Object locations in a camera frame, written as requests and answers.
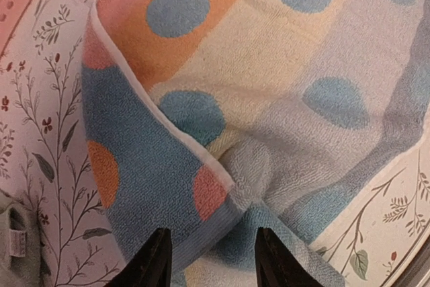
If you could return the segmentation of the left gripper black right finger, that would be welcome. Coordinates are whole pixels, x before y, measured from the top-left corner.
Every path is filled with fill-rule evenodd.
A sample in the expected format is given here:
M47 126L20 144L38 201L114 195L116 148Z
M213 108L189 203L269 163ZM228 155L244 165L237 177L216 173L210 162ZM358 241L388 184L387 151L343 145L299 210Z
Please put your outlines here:
M255 241L258 287L322 287L271 228L259 227Z

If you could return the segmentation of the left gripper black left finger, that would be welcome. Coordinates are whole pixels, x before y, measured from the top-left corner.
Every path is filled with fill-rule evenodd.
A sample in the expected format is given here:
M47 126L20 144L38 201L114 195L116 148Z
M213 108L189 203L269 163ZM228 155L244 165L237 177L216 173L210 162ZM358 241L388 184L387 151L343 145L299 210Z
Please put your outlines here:
M157 228L107 287L169 287L171 268L171 231Z

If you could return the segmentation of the blue patterned towel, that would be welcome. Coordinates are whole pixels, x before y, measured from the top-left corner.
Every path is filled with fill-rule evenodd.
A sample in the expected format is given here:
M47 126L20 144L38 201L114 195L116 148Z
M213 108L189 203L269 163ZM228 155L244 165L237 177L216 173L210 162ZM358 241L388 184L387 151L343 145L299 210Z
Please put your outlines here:
M429 0L95 0L93 176L130 261L255 286L271 228L323 286L388 286L429 235Z

